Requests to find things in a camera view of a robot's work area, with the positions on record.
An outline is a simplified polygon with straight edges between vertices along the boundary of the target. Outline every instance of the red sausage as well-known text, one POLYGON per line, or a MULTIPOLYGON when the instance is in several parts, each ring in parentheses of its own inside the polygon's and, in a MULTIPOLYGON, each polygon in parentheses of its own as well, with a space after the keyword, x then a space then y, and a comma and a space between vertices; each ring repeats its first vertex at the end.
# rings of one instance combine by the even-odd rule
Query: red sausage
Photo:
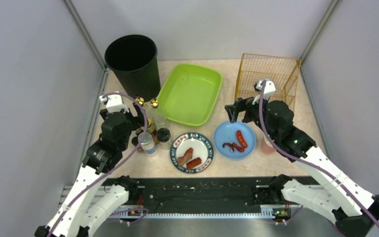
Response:
POLYGON ((233 145, 232 144, 230 144, 230 143, 223 143, 223 148, 225 147, 225 146, 229 146, 230 147, 230 152, 231 153, 233 153, 234 152, 234 147, 233 147, 233 145))
POLYGON ((245 149, 243 149, 242 147, 238 146, 235 142, 233 142, 233 147, 235 147, 237 149, 238 152, 242 153, 245 151, 245 149))
POLYGON ((195 158, 187 163, 187 169, 194 169, 197 165, 201 164, 201 158, 195 158))
POLYGON ((243 148, 247 148, 248 147, 248 144, 245 142, 245 139, 243 138, 242 132, 240 130, 238 130, 236 132, 236 137, 237 137, 237 140, 239 141, 240 145, 243 148))

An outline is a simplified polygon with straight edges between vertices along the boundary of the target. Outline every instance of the gold cap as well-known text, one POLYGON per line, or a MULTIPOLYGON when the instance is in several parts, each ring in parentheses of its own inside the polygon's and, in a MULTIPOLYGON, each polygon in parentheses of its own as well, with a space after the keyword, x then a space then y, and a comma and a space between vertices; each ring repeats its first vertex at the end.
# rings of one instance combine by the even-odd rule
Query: gold cap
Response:
POLYGON ((143 99, 143 97, 137 97, 137 98, 136 98, 136 101, 139 102, 139 104, 140 104, 141 106, 143 106, 143 104, 145 103, 145 100, 143 99))
POLYGON ((150 102, 152 108, 156 109, 159 106, 159 102, 157 101, 156 98, 152 98, 150 102))

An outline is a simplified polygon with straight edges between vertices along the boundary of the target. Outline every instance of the black trash can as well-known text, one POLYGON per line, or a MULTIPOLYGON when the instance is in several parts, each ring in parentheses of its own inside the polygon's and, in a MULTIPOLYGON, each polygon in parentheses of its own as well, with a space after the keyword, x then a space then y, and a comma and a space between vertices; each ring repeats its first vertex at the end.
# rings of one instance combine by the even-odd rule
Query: black trash can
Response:
POLYGON ((160 92, 157 48, 150 38, 141 35, 123 36, 105 51, 105 62, 115 73, 126 93, 145 101, 160 92))

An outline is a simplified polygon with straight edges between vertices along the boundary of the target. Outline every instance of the black lid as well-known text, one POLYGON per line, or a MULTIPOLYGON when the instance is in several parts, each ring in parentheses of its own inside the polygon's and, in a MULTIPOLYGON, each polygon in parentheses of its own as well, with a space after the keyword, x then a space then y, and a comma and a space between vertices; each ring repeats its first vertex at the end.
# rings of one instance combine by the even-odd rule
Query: black lid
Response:
POLYGON ((171 139, 171 132, 166 127, 160 128, 156 133, 159 142, 167 142, 171 139))
POLYGON ((137 139, 137 137, 133 137, 131 139, 131 144, 133 144, 134 146, 137 146, 137 144, 139 144, 139 140, 137 139))

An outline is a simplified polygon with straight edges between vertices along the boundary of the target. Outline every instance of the green plastic tray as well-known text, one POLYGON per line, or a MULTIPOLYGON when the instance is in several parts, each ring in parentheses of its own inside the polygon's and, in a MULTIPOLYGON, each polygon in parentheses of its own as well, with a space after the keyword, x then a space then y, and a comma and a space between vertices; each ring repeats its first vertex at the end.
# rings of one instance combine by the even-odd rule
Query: green plastic tray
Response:
POLYGON ((222 75, 203 66, 179 64, 157 97, 166 118, 185 125, 205 124, 222 87, 222 75))

